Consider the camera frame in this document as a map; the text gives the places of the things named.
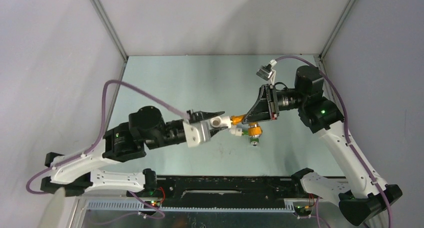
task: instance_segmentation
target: orange object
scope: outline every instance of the orange object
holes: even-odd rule
[[[242,122],[245,115],[239,115],[239,116],[231,116],[231,124],[237,125]]]
[[[249,136],[259,136],[262,134],[262,129],[258,123],[250,123],[249,129],[247,129]]]

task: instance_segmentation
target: white blurred object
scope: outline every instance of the white blurred object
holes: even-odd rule
[[[65,205],[65,189],[59,188],[47,204],[38,228],[56,228],[59,225]]]

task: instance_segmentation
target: white wall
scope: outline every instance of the white wall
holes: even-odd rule
[[[103,83],[122,64],[89,0],[0,0],[0,226],[37,225],[51,195],[26,181],[47,152],[94,141]]]
[[[317,54],[348,0],[101,0],[128,55]]]
[[[359,0],[325,58],[355,140],[403,191],[394,227],[423,223],[423,51],[423,0]]]

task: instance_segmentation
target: table surface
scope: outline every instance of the table surface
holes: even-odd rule
[[[265,83],[256,76],[261,65],[279,55],[230,56],[131,56],[123,81],[185,111],[242,115],[254,104],[259,87]],[[312,55],[302,58],[315,63]],[[276,82],[294,86],[296,69],[303,63],[282,60]],[[154,105],[165,122],[178,116],[154,101],[125,87],[119,89],[109,129],[128,121],[128,115],[143,106]],[[276,121],[260,123],[263,135],[253,147],[246,136],[221,131],[210,142],[188,148],[185,143],[148,150],[147,156],[104,169],[140,172],[151,168],[160,175],[289,176],[309,167],[321,175],[343,176],[325,144],[299,119],[297,110],[282,111]]]

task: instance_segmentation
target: red wire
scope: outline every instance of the red wire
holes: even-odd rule
[[[162,187],[159,187],[159,189],[162,191],[162,194],[163,194],[163,198],[160,201],[160,203],[162,204],[164,202],[164,200],[165,200],[165,191],[164,191],[164,189]]]

